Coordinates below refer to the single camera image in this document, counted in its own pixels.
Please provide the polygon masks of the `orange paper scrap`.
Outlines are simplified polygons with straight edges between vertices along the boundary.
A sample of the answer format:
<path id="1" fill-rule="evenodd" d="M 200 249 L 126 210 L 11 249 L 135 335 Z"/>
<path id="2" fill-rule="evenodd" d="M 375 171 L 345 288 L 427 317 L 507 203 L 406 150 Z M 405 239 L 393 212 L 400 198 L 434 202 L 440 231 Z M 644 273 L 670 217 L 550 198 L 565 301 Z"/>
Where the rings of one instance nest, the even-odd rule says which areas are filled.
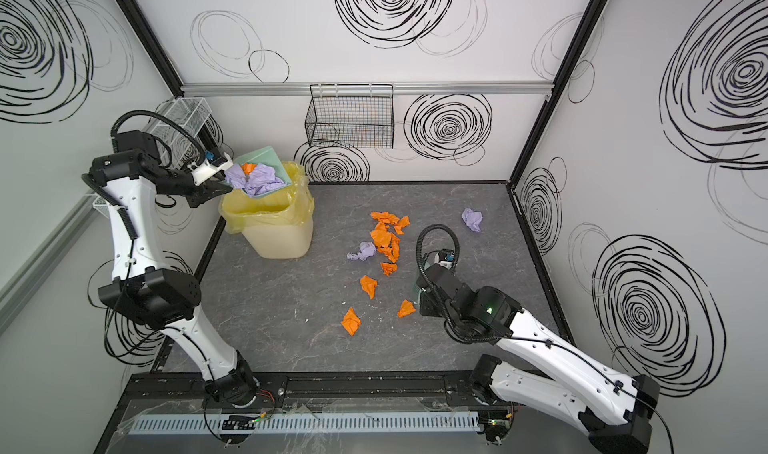
<path id="1" fill-rule="evenodd" d="M 376 250 L 383 254 L 387 262 L 381 263 L 381 269 L 386 276 L 398 270 L 397 262 L 400 258 L 400 239 L 388 230 L 374 229 L 370 237 Z"/>

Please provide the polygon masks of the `purple paper ball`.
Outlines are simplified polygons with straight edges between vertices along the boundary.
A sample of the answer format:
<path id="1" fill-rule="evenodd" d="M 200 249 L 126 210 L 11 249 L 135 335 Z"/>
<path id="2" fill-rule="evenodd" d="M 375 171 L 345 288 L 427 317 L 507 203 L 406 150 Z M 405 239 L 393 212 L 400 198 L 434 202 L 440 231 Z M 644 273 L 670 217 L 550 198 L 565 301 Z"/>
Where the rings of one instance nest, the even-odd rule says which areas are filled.
<path id="1" fill-rule="evenodd" d="M 483 221 L 483 214 L 480 211 L 475 211 L 471 208 L 465 208 L 461 214 L 462 220 L 466 227 L 475 233 L 481 233 L 481 224 Z"/>

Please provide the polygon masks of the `purple orange scrap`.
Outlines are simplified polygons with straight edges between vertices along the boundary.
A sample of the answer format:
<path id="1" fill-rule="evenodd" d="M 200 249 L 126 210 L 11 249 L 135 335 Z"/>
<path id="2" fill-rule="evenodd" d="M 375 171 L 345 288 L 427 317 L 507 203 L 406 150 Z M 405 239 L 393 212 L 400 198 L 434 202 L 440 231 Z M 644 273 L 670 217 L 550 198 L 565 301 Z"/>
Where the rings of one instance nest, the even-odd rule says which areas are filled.
<path id="1" fill-rule="evenodd" d="M 257 167 L 257 164 L 254 163 L 244 163 L 241 165 L 243 172 L 246 175 L 250 175 Z"/>

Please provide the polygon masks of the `orange paper scraps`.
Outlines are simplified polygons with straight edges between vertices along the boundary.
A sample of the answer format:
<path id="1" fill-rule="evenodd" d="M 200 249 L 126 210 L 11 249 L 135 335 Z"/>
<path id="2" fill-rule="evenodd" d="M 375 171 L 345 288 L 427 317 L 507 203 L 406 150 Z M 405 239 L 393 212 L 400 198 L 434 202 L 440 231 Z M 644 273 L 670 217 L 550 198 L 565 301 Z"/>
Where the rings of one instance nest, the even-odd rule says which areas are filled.
<path id="1" fill-rule="evenodd" d="M 403 235 L 404 230 L 410 225 L 408 216 L 398 217 L 389 212 L 372 212 L 370 216 L 376 221 L 375 229 L 379 231 L 391 231 L 397 235 Z"/>

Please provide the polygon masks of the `purple paper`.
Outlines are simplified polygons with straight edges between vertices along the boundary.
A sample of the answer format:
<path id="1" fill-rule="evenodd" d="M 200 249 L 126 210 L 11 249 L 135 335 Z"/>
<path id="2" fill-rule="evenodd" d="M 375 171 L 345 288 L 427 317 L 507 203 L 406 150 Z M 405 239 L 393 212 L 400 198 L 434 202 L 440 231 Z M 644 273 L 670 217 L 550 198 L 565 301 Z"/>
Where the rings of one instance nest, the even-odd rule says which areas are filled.
<path id="1" fill-rule="evenodd" d="M 225 171 L 225 178 L 235 189 L 242 190 L 251 198 L 268 195 L 287 186 L 287 183 L 277 176 L 275 169 L 271 166 L 257 164 L 256 169 L 250 175 L 246 175 L 241 165 L 233 165 Z"/>
<path id="2" fill-rule="evenodd" d="M 373 242 L 362 242 L 355 253 L 347 253 L 346 258 L 353 261 L 365 261 L 377 253 L 377 247 Z"/>

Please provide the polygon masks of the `orange paper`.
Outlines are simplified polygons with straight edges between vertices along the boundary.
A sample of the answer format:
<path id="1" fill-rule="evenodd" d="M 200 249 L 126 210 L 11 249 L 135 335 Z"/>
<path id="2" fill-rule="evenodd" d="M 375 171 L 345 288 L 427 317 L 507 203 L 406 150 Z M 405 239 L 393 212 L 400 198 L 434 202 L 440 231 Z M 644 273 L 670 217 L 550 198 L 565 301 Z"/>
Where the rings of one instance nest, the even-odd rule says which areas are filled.
<path id="1" fill-rule="evenodd" d="M 360 279 L 360 287 L 370 300 L 375 299 L 376 288 L 378 287 L 378 282 L 375 279 L 369 276 L 363 276 Z M 397 312 L 397 316 L 399 318 L 404 318 L 414 314 L 415 312 L 415 305 L 410 300 L 404 300 Z M 356 314 L 355 310 L 350 307 L 344 315 L 341 321 L 341 325 L 350 336 L 354 336 L 362 325 L 362 321 Z"/>

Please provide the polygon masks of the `green dustpan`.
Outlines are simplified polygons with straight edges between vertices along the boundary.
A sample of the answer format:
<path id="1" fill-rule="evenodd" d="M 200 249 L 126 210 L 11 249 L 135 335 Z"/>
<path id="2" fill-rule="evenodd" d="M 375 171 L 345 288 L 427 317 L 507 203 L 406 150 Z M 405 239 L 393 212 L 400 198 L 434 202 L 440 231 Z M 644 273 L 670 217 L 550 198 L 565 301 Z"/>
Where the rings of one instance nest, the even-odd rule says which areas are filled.
<path id="1" fill-rule="evenodd" d="M 285 188 L 290 187 L 293 184 L 290 176 L 286 171 L 286 168 L 283 166 L 281 160 L 279 159 L 275 150 L 271 146 L 267 146 L 267 147 L 258 149 L 256 151 L 252 151 L 250 153 L 240 155 L 234 160 L 234 163 L 235 165 L 244 164 L 244 163 L 254 163 L 254 164 L 265 164 L 265 165 L 271 166 L 275 169 L 277 176 L 287 183 L 287 186 Z"/>

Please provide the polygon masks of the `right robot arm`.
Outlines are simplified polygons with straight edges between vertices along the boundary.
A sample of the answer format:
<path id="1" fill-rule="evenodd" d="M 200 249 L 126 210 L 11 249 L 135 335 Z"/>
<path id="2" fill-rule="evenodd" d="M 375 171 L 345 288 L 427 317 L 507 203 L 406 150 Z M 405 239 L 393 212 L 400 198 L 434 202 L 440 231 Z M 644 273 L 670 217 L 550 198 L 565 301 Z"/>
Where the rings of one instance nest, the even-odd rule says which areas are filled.
<path id="1" fill-rule="evenodd" d="M 492 355 L 470 382 L 486 405 L 522 404 L 584 434 L 601 453 L 646 453 L 660 387 L 582 352 L 547 328 L 517 300 L 492 286 L 472 289 L 456 275 L 460 245 L 448 226 L 432 224 L 415 244 L 420 312 L 438 317 L 464 345 L 489 344 L 536 367 L 531 373 Z"/>

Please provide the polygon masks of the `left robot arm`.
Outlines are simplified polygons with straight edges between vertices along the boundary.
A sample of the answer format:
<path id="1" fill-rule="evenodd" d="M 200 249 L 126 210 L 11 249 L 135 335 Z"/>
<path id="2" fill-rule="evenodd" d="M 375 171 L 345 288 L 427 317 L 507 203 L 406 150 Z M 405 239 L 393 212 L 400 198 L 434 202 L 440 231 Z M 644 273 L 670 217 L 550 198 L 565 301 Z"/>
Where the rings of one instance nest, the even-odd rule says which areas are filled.
<path id="1" fill-rule="evenodd" d="M 143 130 L 122 130 L 134 117 L 157 120 L 187 139 L 197 156 L 191 167 L 175 168 L 161 154 L 169 148 Z M 109 211 L 113 271 L 99 288 L 100 302 L 115 314 L 171 338 L 201 372 L 206 393 L 218 402 L 246 408 L 257 398 L 259 384 L 247 361 L 212 326 L 202 308 L 197 278 L 172 269 L 156 228 L 156 198 L 182 197 L 190 208 L 231 191 L 224 173 L 230 156 L 207 148 L 182 126 L 149 110 L 122 114 L 110 129 L 113 151 L 97 157 L 83 182 Z"/>

